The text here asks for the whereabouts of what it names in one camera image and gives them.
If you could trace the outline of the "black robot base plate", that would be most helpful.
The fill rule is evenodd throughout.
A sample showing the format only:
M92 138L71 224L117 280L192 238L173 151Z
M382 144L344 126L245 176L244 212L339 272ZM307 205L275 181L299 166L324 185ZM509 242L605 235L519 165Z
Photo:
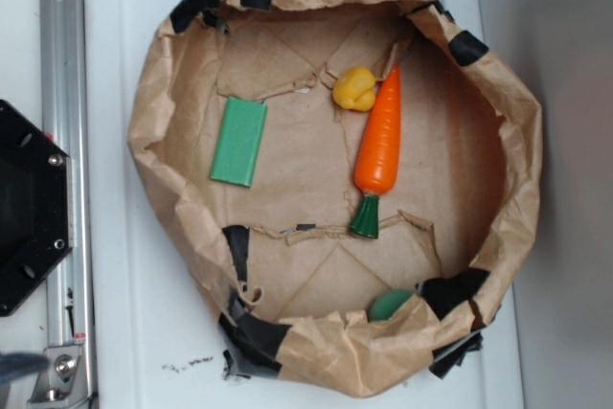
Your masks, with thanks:
M9 317L72 249L70 157L1 101L1 315Z

